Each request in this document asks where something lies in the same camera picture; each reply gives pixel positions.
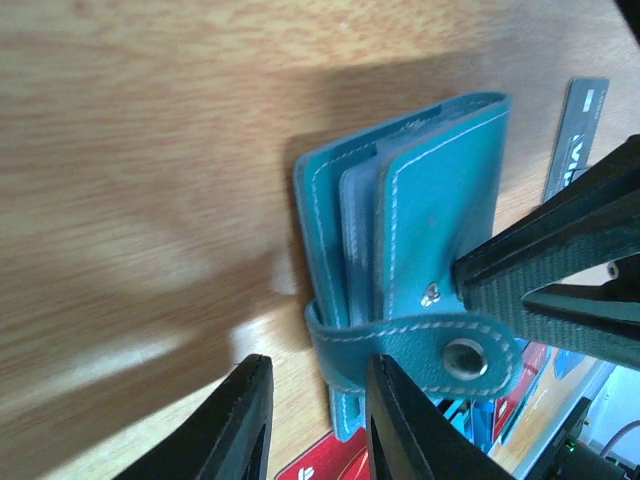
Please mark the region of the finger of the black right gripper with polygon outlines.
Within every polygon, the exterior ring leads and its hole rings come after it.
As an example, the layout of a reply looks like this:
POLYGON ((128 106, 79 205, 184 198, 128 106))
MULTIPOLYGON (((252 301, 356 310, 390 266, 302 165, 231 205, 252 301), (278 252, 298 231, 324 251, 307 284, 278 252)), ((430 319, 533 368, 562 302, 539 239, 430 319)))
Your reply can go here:
POLYGON ((470 312, 521 338, 639 366, 639 138, 453 267, 470 312))

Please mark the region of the teal leather card holder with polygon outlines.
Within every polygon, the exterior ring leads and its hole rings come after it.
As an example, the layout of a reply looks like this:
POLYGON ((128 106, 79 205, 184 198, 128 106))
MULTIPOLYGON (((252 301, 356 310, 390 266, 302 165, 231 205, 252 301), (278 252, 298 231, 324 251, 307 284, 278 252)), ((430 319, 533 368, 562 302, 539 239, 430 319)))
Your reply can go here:
POLYGON ((518 384, 518 341, 465 306, 453 278, 492 235, 510 107, 501 92, 456 96, 296 161, 314 290, 305 319, 338 440, 366 425, 377 354, 433 400, 494 399, 518 384))

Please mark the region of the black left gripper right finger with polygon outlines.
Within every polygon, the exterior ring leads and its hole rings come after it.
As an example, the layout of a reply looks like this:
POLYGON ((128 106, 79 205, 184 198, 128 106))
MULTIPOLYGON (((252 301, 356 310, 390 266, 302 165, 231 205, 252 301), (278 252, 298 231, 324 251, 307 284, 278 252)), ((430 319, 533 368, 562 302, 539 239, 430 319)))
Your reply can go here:
POLYGON ((387 355, 369 360, 366 415, 372 479, 511 477, 459 433, 387 355))

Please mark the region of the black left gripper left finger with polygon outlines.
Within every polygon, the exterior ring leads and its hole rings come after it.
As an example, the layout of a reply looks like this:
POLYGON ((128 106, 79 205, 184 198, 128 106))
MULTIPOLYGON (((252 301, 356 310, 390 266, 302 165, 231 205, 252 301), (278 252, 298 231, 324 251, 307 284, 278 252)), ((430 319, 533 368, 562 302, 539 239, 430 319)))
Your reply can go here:
POLYGON ((273 415, 273 366, 247 356, 174 432, 119 479, 264 479, 273 415))

